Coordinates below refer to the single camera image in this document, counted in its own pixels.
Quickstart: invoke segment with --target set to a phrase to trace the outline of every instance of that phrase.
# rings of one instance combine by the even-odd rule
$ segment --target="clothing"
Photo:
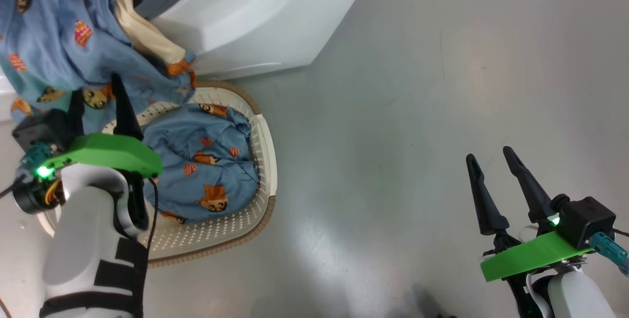
[[[183,70],[176,66],[186,62],[186,51],[168,40],[155,26],[135,13],[133,0],[116,0],[116,18],[120,27],[133,43],[133,47],[142,54],[159,58],[166,63],[167,71],[177,75],[189,69],[189,65]]]
[[[155,119],[144,144],[162,157],[159,211],[193,224],[236,213],[251,201],[260,178],[249,153],[251,127],[228,107],[192,104]],[[155,206],[152,184],[144,196]]]
[[[151,100],[183,103],[193,93],[189,71],[169,76],[163,62],[133,49],[115,7],[116,0],[0,0],[0,67],[32,114],[67,110],[70,92],[83,89],[85,132],[99,132],[115,117],[113,73],[136,112]],[[12,115],[20,121],[28,108],[17,105]]]

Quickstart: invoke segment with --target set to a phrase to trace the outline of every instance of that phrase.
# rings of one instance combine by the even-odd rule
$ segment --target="basket rim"
[[[258,103],[243,89],[234,85],[233,83],[229,83],[226,81],[198,81],[195,85],[195,88],[222,88],[227,89],[231,92],[234,92],[240,98],[244,99],[245,102],[249,105],[251,110],[255,115],[260,115],[262,112],[260,111],[260,107]],[[209,255],[213,255],[215,253],[219,253],[222,251],[226,251],[229,248],[234,248],[236,246],[240,246],[241,244],[245,244],[250,240],[254,239],[269,223],[271,215],[273,214],[273,210],[275,208],[276,196],[269,196],[267,202],[267,208],[262,215],[262,218],[254,226],[250,231],[241,235],[240,237],[236,237],[234,239],[227,240],[226,242],[222,242],[219,244],[214,244],[213,246],[209,246],[207,248],[198,249],[195,251],[191,251],[188,253],[182,253],[180,255],[167,256],[163,258],[155,258],[148,260],[148,268],[160,268],[162,266],[180,264],[182,262],[197,260],[200,258],[204,258]]]

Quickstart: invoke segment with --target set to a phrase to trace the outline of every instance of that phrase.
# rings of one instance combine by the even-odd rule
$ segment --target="white plastic laundry basket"
[[[269,126],[258,105],[240,88],[222,81],[199,82],[189,103],[207,103],[232,107],[241,112],[251,124],[251,150],[260,173],[260,186],[249,205],[242,211],[220,219],[200,224],[180,225],[157,217],[155,235],[151,244],[149,267],[166,266],[195,260],[248,242],[266,226],[273,213],[277,191],[277,163]],[[175,110],[173,103],[155,103],[137,115],[140,125],[146,125],[160,115]],[[103,132],[112,133],[115,123],[107,125]],[[149,217],[153,218],[153,206],[146,203]],[[59,206],[38,215],[44,229],[54,235],[61,215]],[[148,232],[140,237],[146,246]]]

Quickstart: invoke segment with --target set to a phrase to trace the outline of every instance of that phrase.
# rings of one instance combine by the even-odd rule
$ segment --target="gray floor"
[[[357,0],[313,65],[238,81],[274,137],[275,213],[244,246],[149,271],[145,316],[515,317],[479,269],[491,239],[463,160],[476,154],[513,235],[527,210],[504,145],[551,197],[593,195],[629,230],[627,2]],[[31,317],[48,240],[0,206],[0,296]],[[629,313],[629,279],[596,257],[586,272]]]

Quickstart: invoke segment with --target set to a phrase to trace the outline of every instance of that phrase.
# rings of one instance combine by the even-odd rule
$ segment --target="white washing machine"
[[[231,79],[310,64],[353,2],[178,0],[152,22],[196,54],[197,74]]]

